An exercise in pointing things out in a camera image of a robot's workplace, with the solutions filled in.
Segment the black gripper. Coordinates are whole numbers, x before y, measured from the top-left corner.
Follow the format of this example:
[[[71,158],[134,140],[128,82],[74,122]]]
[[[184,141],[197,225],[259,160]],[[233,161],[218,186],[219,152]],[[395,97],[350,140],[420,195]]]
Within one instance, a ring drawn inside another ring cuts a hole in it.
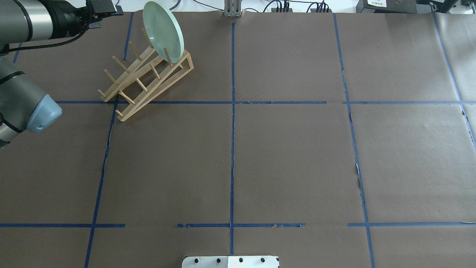
[[[100,22],[105,17],[122,16],[111,0],[87,0],[85,6],[74,7],[66,0],[52,1],[52,38],[73,37],[88,28],[88,24]]]

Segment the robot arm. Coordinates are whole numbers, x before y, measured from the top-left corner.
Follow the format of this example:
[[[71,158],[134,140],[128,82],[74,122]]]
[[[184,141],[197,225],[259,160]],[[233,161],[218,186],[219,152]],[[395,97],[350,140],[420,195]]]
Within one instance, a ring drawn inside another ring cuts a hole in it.
[[[67,0],[1,1],[1,148],[25,131],[42,132],[62,115],[58,103],[9,55],[71,44],[106,17],[123,14],[119,1],[112,0],[86,0],[81,7]]]

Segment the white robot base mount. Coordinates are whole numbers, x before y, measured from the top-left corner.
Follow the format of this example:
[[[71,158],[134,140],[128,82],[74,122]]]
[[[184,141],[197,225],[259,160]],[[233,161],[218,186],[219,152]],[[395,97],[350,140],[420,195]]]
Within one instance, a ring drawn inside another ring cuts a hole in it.
[[[182,268],[279,268],[278,256],[188,256]]]

